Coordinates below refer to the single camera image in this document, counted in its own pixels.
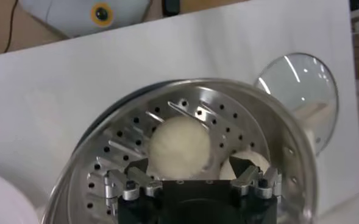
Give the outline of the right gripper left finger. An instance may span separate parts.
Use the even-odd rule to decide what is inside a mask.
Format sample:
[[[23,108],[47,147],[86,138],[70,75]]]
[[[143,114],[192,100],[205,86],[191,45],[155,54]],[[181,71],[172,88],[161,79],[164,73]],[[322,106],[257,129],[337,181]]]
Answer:
[[[104,174],[107,215],[114,221],[159,221],[162,211],[163,182],[146,171],[147,158],[129,161],[123,169]]]

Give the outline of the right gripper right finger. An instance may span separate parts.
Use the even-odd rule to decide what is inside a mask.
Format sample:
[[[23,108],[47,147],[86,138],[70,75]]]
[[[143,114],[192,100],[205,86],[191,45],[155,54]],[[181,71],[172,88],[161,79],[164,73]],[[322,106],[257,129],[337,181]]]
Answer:
[[[229,157],[229,163],[235,174],[231,185],[240,196],[247,196],[252,192],[262,200],[275,197],[277,203],[282,201],[282,174],[275,167],[268,167],[264,172],[249,159],[236,156]]]

